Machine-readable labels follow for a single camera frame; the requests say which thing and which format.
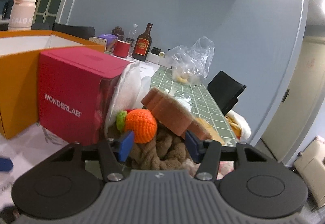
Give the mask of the yellow Deeyeo snack packet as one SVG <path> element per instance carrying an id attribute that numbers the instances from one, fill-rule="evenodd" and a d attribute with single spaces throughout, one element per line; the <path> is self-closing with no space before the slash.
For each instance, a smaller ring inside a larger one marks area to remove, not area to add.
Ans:
<path id="1" fill-rule="evenodd" d="M 196 121 L 198 121 L 208 131 L 210 134 L 210 139 L 221 143 L 221 145 L 225 145 L 225 142 L 219 135 L 218 131 L 216 131 L 214 127 L 210 125 L 205 119 L 196 118 Z"/>

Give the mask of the beige room door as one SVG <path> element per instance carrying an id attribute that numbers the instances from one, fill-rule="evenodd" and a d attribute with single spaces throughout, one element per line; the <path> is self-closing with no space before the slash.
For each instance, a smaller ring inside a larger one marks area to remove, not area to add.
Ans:
<path id="1" fill-rule="evenodd" d="M 307 36 L 293 76 L 262 140 L 284 161 L 311 116 L 324 85 L 324 38 Z"/>

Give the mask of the pink plush toy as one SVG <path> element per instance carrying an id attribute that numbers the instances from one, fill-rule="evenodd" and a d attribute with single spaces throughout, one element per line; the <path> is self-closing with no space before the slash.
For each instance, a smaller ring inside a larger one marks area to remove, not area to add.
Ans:
<path id="1" fill-rule="evenodd" d="M 191 158 L 185 159 L 181 165 L 181 169 L 186 170 L 191 177 L 195 177 L 200 172 L 209 172 L 213 174 L 216 172 L 216 164 L 213 162 L 206 162 L 202 164 L 196 164 Z M 220 161 L 218 166 L 218 174 L 216 179 L 221 180 L 224 176 L 234 170 L 233 161 Z"/>

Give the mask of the orange crochet fruit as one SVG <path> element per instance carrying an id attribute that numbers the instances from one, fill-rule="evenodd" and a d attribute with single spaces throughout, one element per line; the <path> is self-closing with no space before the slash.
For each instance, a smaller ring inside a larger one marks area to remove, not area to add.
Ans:
<path id="1" fill-rule="evenodd" d="M 129 112 L 125 119 L 125 131 L 132 131 L 134 142 L 146 144 L 156 135 L 158 123 L 147 109 L 135 109 Z"/>

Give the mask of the green checked tablecloth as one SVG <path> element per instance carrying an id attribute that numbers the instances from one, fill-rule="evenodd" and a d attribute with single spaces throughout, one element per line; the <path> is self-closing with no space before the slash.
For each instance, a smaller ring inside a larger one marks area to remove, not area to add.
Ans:
<path id="1" fill-rule="evenodd" d="M 151 87 L 168 92 L 174 98 L 187 100 L 194 117 L 209 123 L 219 133 L 226 146 L 234 146 L 237 143 L 235 133 L 204 85 L 176 82 L 172 79 L 171 69 L 156 64 L 153 67 Z"/>

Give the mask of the brown sponge toast toy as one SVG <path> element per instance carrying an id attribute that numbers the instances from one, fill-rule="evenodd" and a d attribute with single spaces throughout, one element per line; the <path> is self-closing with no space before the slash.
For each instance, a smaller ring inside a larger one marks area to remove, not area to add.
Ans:
<path id="1" fill-rule="evenodd" d="M 208 130 L 179 101 L 157 87 L 150 89 L 141 103 L 175 135 L 184 139 L 190 131 L 199 140 L 212 139 Z"/>

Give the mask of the black chair right side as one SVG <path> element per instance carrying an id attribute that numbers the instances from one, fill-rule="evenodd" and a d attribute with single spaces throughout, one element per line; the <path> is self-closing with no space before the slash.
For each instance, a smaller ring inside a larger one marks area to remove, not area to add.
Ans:
<path id="1" fill-rule="evenodd" d="M 245 89 L 246 85 L 234 80 L 224 71 L 219 71 L 207 86 L 224 116 L 236 105 L 238 97 Z"/>

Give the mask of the black chair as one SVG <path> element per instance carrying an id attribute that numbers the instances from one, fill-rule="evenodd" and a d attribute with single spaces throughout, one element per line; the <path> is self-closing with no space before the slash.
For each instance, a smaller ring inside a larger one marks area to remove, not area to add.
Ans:
<path id="1" fill-rule="evenodd" d="M 52 25 L 52 30 L 85 40 L 95 37 L 95 29 L 92 26 L 70 26 L 55 22 Z"/>
<path id="2" fill-rule="evenodd" d="M 224 71 L 219 71 L 207 86 L 224 116 L 236 105 L 238 97 L 245 89 L 246 85 L 234 80 Z"/>

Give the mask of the clear plastic bag with snacks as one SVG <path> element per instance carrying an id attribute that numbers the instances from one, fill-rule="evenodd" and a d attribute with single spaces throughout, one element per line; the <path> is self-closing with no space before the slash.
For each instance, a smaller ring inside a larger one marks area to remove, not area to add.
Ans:
<path id="1" fill-rule="evenodd" d="M 166 60 L 171 66 L 172 79 L 183 84 L 202 84 L 209 73 L 214 48 L 214 42 L 203 36 L 191 47 L 179 45 L 170 49 Z"/>

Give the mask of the white deer table runner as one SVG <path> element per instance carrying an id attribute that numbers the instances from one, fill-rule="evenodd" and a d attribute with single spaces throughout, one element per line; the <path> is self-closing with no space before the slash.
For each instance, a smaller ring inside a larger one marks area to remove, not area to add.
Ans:
<path id="1" fill-rule="evenodd" d="M 119 79 L 123 76 L 123 71 L 127 66 L 137 66 L 139 64 L 139 74 L 140 77 L 152 77 L 154 73 L 159 69 L 159 65 L 151 62 L 143 62 L 136 60 L 130 56 L 118 57 L 114 56 L 111 52 L 105 52 L 105 62 L 107 63 L 107 73 L 112 77 L 119 76 Z"/>

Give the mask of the red Wonderlab box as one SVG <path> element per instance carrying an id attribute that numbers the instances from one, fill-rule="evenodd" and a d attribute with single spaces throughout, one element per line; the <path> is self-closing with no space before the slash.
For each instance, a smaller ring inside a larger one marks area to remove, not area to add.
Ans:
<path id="1" fill-rule="evenodd" d="M 84 46 L 41 52 L 40 125 L 69 143 L 97 143 L 104 136 L 112 96 L 128 65 L 128 61 Z"/>

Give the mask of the white condiment tray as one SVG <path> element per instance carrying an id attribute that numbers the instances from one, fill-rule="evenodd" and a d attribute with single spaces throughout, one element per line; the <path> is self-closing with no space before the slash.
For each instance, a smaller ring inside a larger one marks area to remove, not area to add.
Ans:
<path id="1" fill-rule="evenodd" d="M 155 64 L 158 64 L 160 66 L 171 68 L 172 67 L 172 60 L 169 56 L 159 56 L 156 54 L 148 53 L 146 60 Z"/>

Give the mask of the red mug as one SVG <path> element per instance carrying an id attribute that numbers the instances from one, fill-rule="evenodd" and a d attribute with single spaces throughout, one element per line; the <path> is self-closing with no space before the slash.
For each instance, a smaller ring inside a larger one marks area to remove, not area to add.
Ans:
<path id="1" fill-rule="evenodd" d="M 115 44 L 113 54 L 117 57 L 126 58 L 129 53 L 129 48 L 130 44 L 128 42 L 118 40 Z"/>

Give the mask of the dark jar black lid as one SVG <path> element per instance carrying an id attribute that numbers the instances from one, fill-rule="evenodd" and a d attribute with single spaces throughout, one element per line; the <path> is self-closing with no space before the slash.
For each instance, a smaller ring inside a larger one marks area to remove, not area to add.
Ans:
<path id="1" fill-rule="evenodd" d="M 161 53 L 161 49 L 157 48 L 157 47 L 152 47 L 151 51 L 152 54 L 159 56 L 159 54 Z"/>

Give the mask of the dark liquor bottle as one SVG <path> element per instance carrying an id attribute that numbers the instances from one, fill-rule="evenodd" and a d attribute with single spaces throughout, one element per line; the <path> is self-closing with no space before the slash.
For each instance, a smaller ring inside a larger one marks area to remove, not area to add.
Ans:
<path id="1" fill-rule="evenodd" d="M 132 53 L 134 59 L 146 61 L 146 57 L 152 44 L 152 38 L 150 35 L 152 26 L 152 23 L 148 23 L 145 32 L 138 36 Z"/>

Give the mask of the purple pouch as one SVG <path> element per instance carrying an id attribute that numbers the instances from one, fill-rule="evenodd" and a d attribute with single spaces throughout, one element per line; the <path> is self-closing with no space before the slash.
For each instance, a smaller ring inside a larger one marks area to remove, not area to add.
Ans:
<path id="1" fill-rule="evenodd" d="M 101 34 L 99 38 L 106 40 L 106 51 L 111 50 L 117 42 L 117 36 L 113 34 Z"/>

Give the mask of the beige small radio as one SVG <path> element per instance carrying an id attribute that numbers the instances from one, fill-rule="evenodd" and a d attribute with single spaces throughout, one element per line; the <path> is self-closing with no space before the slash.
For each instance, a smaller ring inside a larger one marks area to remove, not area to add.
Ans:
<path id="1" fill-rule="evenodd" d="M 96 43 L 98 45 L 103 45 L 104 47 L 107 46 L 107 40 L 104 38 L 99 38 L 99 37 L 90 37 L 89 41 Z"/>

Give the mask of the clear water bottle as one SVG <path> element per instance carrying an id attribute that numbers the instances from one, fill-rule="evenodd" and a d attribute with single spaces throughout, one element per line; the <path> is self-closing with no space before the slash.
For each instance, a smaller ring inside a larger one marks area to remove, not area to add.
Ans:
<path id="1" fill-rule="evenodd" d="M 131 28 L 131 30 L 129 31 L 126 37 L 126 42 L 129 43 L 129 52 L 128 52 L 129 56 L 132 56 L 133 49 L 135 46 L 136 37 L 137 37 L 137 27 L 138 25 L 134 23 L 133 27 Z"/>

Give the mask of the brown figurine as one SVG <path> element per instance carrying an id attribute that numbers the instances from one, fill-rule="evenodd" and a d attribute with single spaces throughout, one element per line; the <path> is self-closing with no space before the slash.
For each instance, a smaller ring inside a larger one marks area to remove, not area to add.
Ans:
<path id="1" fill-rule="evenodd" d="M 118 38 L 118 40 L 124 40 L 125 32 L 123 31 L 122 27 L 115 27 L 111 33 Z"/>

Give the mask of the beige sofa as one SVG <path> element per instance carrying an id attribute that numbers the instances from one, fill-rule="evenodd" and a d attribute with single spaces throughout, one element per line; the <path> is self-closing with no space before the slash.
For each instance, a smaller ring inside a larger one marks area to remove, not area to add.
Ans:
<path id="1" fill-rule="evenodd" d="M 308 147 L 299 154 L 294 168 L 307 184 L 318 206 L 324 206 L 324 138 L 316 136 Z"/>

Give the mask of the black chair left far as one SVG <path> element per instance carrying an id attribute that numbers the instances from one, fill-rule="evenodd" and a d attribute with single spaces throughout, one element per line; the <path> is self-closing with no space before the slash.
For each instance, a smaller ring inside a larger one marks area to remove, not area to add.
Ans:
<path id="1" fill-rule="evenodd" d="M 55 22 L 52 25 L 52 30 L 85 40 L 95 37 L 95 29 L 92 26 L 70 26 Z"/>

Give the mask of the orange storage box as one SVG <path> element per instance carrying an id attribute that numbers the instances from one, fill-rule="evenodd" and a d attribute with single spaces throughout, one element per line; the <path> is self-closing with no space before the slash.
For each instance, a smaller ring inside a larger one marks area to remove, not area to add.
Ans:
<path id="1" fill-rule="evenodd" d="M 11 139 L 38 121 L 37 67 L 47 49 L 104 46 L 57 31 L 1 31 L 1 136 Z"/>

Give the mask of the pink water bottle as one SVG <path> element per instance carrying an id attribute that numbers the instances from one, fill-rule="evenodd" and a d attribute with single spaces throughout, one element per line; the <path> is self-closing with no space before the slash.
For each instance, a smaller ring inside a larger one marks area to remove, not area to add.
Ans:
<path id="1" fill-rule="evenodd" d="M 32 29 L 48 29 L 47 24 L 33 24 L 37 0 L 14 0 L 9 17 L 9 31 L 29 31 Z"/>

